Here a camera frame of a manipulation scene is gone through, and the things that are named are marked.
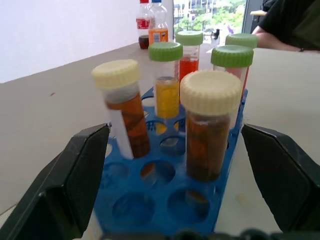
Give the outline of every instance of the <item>sample tube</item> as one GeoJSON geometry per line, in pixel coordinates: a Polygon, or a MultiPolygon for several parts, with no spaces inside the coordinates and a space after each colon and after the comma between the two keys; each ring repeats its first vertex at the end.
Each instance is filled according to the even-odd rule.
{"type": "Polygon", "coordinates": [[[187,74],[199,69],[200,45],[204,41],[202,31],[180,31],[175,36],[175,41],[183,45],[183,57],[180,59],[179,80],[187,74]]]}
{"type": "Polygon", "coordinates": [[[209,182],[218,178],[228,144],[230,114],[239,107],[242,85],[228,72],[203,70],[180,84],[186,110],[186,173],[209,182]]]}
{"type": "MultiPolygon", "coordinates": [[[[241,92],[244,93],[247,70],[252,64],[253,58],[254,51],[250,47],[226,45],[212,50],[211,63],[213,70],[229,72],[237,76],[241,81],[241,92]]],[[[241,100],[239,100],[238,108],[231,114],[231,129],[236,125],[240,102],[241,100]]]]}
{"type": "MultiPolygon", "coordinates": [[[[177,42],[156,42],[149,47],[148,53],[155,64],[155,113],[163,119],[174,118],[179,114],[179,60],[183,47],[177,42]]],[[[156,124],[157,134],[165,130],[163,124],[156,124]]]]}
{"type": "Polygon", "coordinates": [[[126,159],[147,155],[150,142],[138,85],[138,63],[131,59],[110,61],[91,74],[102,90],[121,155],[126,159]]]}
{"type": "MultiPolygon", "coordinates": [[[[249,34],[249,33],[230,34],[225,38],[225,45],[238,45],[238,46],[255,49],[258,45],[258,37],[254,34],[249,34]]],[[[244,97],[244,94],[245,94],[248,73],[249,73],[249,66],[246,69],[241,99],[244,97]]]]}

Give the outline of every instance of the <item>green screw cap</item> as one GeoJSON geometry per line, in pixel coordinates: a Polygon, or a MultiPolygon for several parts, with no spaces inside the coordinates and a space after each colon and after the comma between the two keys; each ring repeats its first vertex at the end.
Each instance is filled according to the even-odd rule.
{"type": "Polygon", "coordinates": [[[175,41],[183,46],[198,46],[204,41],[202,31],[180,31],[175,36],[175,41]]]}
{"type": "Polygon", "coordinates": [[[211,63],[224,68],[245,68],[252,64],[254,50],[247,46],[226,45],[212,50],[211,63]]]}
{"type": "Polygon", "coordinates": [[[237,33],[226,36],[225,45],[239,45],[255,49],[258,45],[258,37],[249,33],[237,33]]]}
{"type": "Polygon", "coordinates": [[[183,47],[177,42],[156,42],[148,48],[149,59],[155,62],[171,62],[182,58],[183,47]]]}

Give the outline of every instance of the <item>white wall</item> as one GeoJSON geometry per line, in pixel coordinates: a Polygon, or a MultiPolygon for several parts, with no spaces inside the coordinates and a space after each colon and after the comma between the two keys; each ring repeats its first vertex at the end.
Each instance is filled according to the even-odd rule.
{"type": "Polygon", "coordinates": [[[0,83],[138,41],[139,0],[1,0],[0,83]]]}

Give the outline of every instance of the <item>person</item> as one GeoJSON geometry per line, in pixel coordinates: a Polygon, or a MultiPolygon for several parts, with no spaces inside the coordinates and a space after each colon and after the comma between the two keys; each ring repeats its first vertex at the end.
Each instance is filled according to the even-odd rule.
{"type": "Polygon", "coordinates": [[[259,48],[320,53],[320,0],[277,0],[252,34],[259,48]]]}

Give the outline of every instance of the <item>yellow liquid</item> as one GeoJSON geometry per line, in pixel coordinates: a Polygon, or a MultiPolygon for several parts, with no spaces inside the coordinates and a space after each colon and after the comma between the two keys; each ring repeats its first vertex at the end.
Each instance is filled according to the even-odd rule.
{"type": "MultiPolygon", "coordinates": [[[[169,81],[159,79],[155,84],[156,115],[163,119],[171,119],[179,114],[179,82],[172,78],[169,81]]],[[[163,134],[166,131],[163,124],[156,125],[156,133],[163,134]]]]}

